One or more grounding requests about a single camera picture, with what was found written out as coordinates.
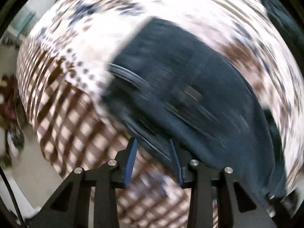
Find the dark blue denim pants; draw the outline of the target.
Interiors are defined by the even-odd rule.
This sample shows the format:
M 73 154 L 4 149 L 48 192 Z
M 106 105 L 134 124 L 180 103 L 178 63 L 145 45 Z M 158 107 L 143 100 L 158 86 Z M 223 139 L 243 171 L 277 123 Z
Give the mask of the dark blue denim pants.
M 169 141 L 211 168 L 231 167 L 260 201 L 287 193 L 270 110 L 221 54 L 170 21 L 151 19 L 110 64 L 102 96 L 145 150 L 172 167 Z

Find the clutter on floor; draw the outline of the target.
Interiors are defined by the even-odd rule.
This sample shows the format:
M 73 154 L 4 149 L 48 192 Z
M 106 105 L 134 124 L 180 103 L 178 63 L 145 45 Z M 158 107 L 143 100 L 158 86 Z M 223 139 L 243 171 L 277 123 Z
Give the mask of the clutter on floor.
M 4 149 L 1 166 L 12 166 L 12 156 L 18 157 L 24 149 L 22 123 L 26 122 L 15 75 L 1 77 L 1 129 L 4 130 Z

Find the floral white bed blanket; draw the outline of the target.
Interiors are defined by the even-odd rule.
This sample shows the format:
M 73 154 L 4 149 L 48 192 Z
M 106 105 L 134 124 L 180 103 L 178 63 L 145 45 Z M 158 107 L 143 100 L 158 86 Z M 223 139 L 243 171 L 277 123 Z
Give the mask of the floral white bed blanket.
M 270 110 L 281 138 L 287 193 L 260 201 L 289 225 L 301 212 L 295 184 L 303 168 L 303 62 L 298 62 L 260 0 L 58 0 L 22 43 L 17 82 L 43 157 L 65 178 L 98 168 L 133 136 L 103 103 L 110 64 L 153 18 L 170 21 L 226 58 Z M 186 227 L 190 191 L 172 167 L 139 141 L 129 187 L 117 192 L 130 227 Z

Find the dark teal clothes pile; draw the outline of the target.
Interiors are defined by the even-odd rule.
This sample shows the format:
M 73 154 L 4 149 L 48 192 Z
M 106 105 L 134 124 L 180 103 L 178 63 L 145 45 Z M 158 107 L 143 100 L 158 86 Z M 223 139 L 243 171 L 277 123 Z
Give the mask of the dark teal clothes pile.
M 286 8 L 278 0 L 260 0 L 267 16 L 279 31 L 298 62 L 303 62 L 303 32 Z

